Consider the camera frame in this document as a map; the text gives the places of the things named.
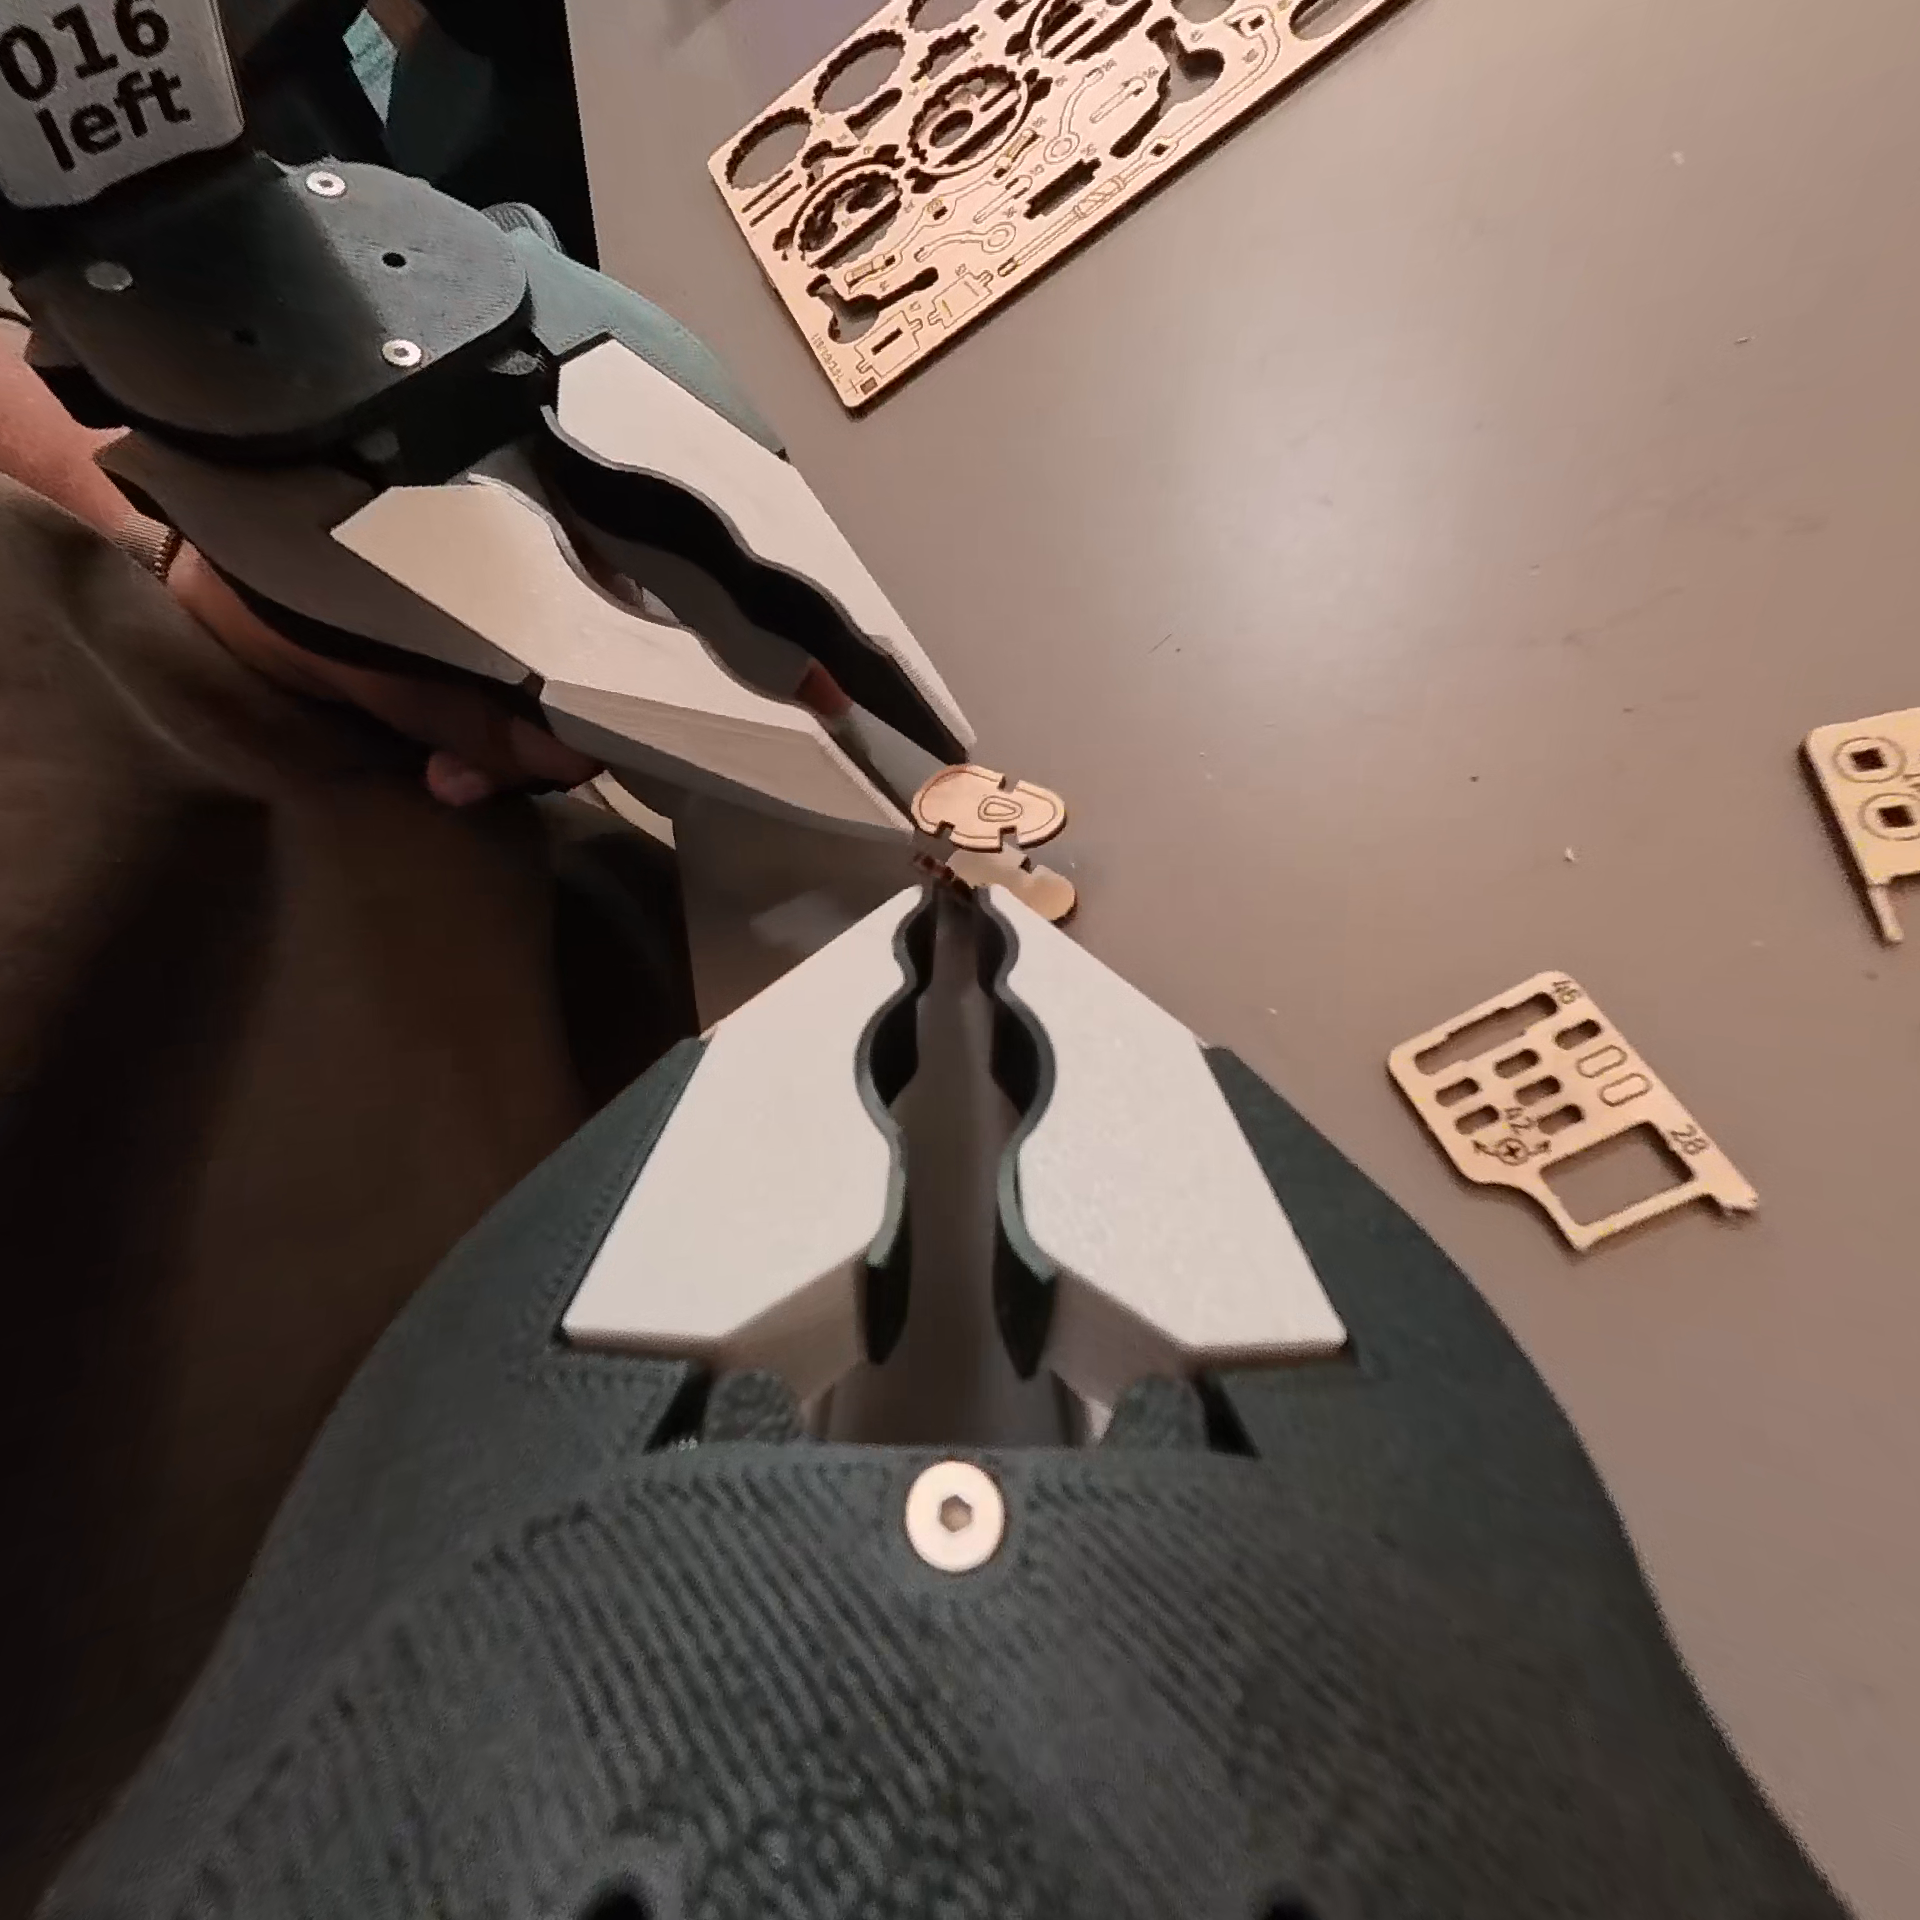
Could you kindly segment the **slotted wooden grid piece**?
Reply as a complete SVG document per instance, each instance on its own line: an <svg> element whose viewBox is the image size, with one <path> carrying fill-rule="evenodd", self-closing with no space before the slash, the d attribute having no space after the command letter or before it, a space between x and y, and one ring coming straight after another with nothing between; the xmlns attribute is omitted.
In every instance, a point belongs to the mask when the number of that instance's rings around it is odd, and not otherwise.
<svg viewBox="0 0 1920 1920"><path fill-rule="evenodd" d="M1687 1206L1723 1216L1760 1212L1755 1182L1568 970L1521 977L1398 1042L1386 1070L1462 1182L1524 1195L1578 1255ZM1554 1172L1634 1136L1645 1136L1676 1179L1578 1216Z"/></svg>

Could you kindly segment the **person's left forearm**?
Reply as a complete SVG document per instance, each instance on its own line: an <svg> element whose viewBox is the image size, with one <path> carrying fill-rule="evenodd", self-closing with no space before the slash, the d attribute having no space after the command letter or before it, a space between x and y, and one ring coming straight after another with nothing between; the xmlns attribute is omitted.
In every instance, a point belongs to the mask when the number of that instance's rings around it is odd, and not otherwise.
<svg viewBox="0 0 1920 1920"><path fill-rule="evenodd" d="M70 517L105 536L121 556L156 581L167 581L179 556L179 536L130 508L127 497L98 465L107 443L84 426L43 374L27 361L30 322L4 305L4 477L52 499Z"/></svg>

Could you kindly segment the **notched wooden piece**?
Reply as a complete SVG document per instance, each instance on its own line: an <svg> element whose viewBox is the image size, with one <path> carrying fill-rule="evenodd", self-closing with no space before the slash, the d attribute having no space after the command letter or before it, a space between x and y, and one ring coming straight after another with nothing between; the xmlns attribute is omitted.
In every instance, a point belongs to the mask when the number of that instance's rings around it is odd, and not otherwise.
<svg viewBox="0 0 1920 1920"><path fill-rule="evenodd" d="M1004 888L1047 925L1065 925L1079 912L1079 890L1069 875L1037 865L1017 845L994 852L932 845L914 852L914 869L965 894Z"/></svg>

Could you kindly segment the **two-hole wooden piece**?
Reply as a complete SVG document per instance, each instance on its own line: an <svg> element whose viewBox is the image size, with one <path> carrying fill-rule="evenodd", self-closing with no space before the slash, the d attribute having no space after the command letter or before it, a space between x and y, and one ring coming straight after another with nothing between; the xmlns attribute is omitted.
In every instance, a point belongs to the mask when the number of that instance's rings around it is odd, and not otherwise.
<svg viewBox="0 0 1920 1920"><path fill-rule="evenodd" d="M1893 888L1918 877L1918 707L1820 723L1804 759L1884 942L1904 942Z"/></svg>

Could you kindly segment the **person's left hand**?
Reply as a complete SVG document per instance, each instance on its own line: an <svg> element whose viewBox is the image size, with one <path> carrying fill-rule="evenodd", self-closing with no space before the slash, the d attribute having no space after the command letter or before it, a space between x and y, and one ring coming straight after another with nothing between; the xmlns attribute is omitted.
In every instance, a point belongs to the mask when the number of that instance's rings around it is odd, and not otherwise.
<svg viewBox="0 0 1920 1920"><path fill-rule="evenodd" d="M179 547L167 586L179 610L252 672L308 702L357 707L417 745L426 790L446 807L477 807L509 793L570 793L603 770L466 683L369 668L296 647L274 632L197 547Z"/></svg>

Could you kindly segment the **small oval wooden piece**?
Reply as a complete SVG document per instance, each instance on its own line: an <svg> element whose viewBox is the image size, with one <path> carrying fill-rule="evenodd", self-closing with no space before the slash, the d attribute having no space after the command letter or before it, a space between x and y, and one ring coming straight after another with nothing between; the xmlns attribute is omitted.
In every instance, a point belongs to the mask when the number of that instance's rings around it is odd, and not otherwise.
<svg viewBox="0 0 1920 1920"><path fill-rule="evenodd" d="M1040 850L1069 827L1061 793L979 763L950 763L913 797L918 831L946 839L959 852Z"/></svg>

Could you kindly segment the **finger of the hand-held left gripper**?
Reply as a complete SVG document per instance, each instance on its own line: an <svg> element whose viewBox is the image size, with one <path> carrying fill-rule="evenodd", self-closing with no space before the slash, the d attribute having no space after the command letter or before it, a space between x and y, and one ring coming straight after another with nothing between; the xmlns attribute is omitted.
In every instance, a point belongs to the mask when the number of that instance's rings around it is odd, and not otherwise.
<svg viewBox="0 0 1920 1920"><path fill-rule="evenodd" d="M619 781L913 845L903 807L806 705L610 597L525 494L490 477L394 487L332 537L530 668L553 732Z"/></svg>
<svg viewBox="0 0 1920 1920"><path fill-rule="evenodd" d="M924 755L975 755L945 677L802 469L631 347L562 361L540 469L590 556L761 691L798 698L819 668Z"/></svg>

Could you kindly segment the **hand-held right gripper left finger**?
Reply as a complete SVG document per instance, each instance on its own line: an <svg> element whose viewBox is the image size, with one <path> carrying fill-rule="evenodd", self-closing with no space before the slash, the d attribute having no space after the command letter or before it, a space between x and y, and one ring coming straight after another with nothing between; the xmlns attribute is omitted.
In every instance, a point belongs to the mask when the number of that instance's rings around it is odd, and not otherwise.
<svg viewBox="0 0 1920 1920"><path fill-rule="evenodd" d="M766 1370L803 1406L894 1348L913 1294L894 1105L938 925L933 890L903 888L709 1028L562 1316L575 1348Z"/></svg>

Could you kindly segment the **wooden gear puzzle sheet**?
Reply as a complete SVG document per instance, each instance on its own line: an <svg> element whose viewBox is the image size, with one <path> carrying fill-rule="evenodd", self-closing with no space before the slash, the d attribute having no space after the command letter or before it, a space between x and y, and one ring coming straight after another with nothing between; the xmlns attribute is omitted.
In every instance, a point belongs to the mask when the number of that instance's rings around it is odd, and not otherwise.
<svg viewBox="0 0 1920 1920"><path fill-rule="evenodd" d="M709 156L847 410L1398 4L885 4Z"/></svg>

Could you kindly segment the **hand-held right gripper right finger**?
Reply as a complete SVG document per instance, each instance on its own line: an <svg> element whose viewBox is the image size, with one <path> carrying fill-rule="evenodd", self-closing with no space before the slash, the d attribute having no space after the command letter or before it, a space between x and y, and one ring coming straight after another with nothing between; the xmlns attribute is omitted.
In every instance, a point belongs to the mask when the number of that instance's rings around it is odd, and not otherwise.
<svg viewBox="0 0 1920 1920"><path fill-rule="evenodd" d="M1148 1379L1322 1361L1348 1333L1210 1048L1024 901L979 903L996 1329L1020 1379L1115 1410Z"/></svg>

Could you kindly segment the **person's brown clothing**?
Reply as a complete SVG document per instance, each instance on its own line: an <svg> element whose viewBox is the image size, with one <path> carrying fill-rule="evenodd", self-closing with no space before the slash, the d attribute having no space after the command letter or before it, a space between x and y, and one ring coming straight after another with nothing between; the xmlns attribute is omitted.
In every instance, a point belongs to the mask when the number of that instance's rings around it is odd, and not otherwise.
<svg viewBox="0 0 1920 1920"><path fill-rule="evenodd" d="M660 843L431 801L4 484L4 1915L172 1718L373 1343L689 1030Z"/></svg>

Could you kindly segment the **grey desk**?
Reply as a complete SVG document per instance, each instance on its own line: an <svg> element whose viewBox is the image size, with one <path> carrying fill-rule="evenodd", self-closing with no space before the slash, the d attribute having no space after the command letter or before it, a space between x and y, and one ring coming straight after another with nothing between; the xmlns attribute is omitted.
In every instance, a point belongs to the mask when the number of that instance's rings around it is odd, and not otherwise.
<svg viewBox="0 0 1920 1920"><path fill-rule="evenodd" d="M850 416L709 178L870 4L572 4L603 263L787 434L1079 929L1459 1260L1703 1689L1918 1915L1918 4L1409 4ZM1564 967L1760 1191L1574 1256L1390 1046Z"/></svg>

